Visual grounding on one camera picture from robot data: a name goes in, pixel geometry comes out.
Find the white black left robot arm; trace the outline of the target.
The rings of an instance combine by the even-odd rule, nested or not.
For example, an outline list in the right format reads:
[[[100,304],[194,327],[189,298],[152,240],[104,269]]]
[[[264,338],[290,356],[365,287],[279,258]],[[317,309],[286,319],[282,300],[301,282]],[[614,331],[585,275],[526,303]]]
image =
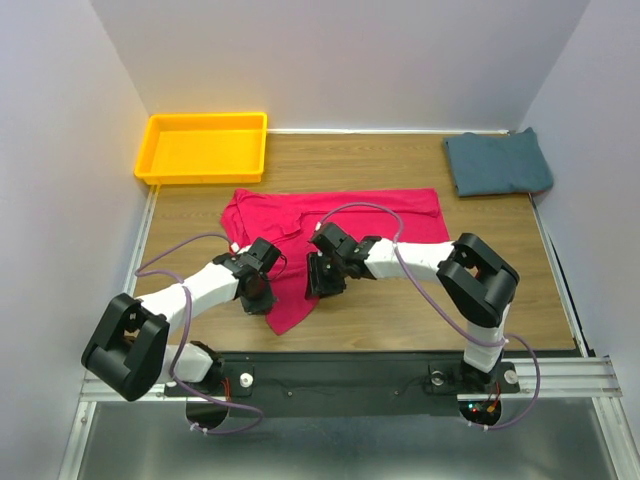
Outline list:
[[[82,366],[127,401],[167,382],[215,392],[222,384],[222,360],[204,344],[175,346],[169,337],[198,315],[234,300],[248,314],[270,312],[276,299],[268,274],[280,258],[276,246],[257,238],[237,252],[216,256],[187,278],[176,276],[155,293],[115,296],[84,349]]]

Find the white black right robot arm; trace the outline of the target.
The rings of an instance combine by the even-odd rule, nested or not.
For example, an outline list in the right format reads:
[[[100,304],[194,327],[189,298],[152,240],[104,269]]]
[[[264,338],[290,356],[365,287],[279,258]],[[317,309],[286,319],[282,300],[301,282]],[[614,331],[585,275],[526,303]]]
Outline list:
[[[462,234],[444,243],[407,243],[380,236],[360,240],[329,222],[316,227],[307,255],[305,297],[342,294],[346,280],[405,278],[467,341],[463,384],[482,390],[496,381],[506,338],[504,325],[519,274],[480,237]]]

